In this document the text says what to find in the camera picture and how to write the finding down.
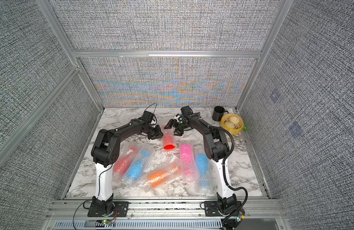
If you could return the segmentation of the pink plastic wine glass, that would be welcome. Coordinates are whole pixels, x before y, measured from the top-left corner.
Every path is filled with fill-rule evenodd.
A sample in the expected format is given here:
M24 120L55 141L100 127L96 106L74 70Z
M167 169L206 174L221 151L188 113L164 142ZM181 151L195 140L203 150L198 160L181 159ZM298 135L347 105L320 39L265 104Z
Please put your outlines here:
M179 146L181 172L185 177L192 177L196 174L196 163L193 154L193 148L190 144Z

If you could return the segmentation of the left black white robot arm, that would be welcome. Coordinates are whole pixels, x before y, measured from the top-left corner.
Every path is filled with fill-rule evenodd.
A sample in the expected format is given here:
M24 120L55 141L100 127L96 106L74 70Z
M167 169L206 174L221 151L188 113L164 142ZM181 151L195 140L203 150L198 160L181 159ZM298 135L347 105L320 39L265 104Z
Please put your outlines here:
M112 169L118 160L121 142L140 133L145 134L150 140L163 137L158 124L152 125L142 119L132 119L126 125L115 129L102 129L96 137L91 151L97 176L91 208L94 208L100 215L109 216L114 210L111 186Z

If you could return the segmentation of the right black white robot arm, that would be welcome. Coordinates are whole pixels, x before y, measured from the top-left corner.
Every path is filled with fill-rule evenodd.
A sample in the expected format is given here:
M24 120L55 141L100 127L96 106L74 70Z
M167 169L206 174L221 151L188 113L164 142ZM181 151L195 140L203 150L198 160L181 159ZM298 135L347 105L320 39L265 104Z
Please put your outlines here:
M197 130L203 137L204 151L208 159L214 161L214 172L217 184L218 210L229 215L239 208L236 195L231 187L226 160L233 152L229 147L226 131L213 126L202 119L200 113L178 114L167 122L164 129L174 129L174 135L183 136L188 128Z

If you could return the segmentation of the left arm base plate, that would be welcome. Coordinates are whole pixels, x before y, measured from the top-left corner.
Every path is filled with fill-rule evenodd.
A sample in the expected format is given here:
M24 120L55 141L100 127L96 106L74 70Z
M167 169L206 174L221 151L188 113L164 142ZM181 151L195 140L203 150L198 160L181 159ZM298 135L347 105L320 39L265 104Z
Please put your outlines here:
M111 217L126 217L129 209L129 202L127 201L117 201L111 205L106 204L104 206L97 207L95 204L91 204L87 217L100 217L100 218L111 218Z

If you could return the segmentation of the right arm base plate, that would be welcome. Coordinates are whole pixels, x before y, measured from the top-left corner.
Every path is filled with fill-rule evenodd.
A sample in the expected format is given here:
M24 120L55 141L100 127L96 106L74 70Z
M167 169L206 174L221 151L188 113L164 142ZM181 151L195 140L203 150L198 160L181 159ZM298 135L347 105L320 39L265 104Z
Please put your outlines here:
M201 207L205 211L205 216L207 216L207 217L225 217L225 216L228 216L229 214L233 213L234 211L236 211L240 205L241 205L241 202L238 201L237 205L235 207L231 207L225 211L221 211L221 210L219 210L219 206L218 206L217 201L206 200L203 202L203 206L201 206Z

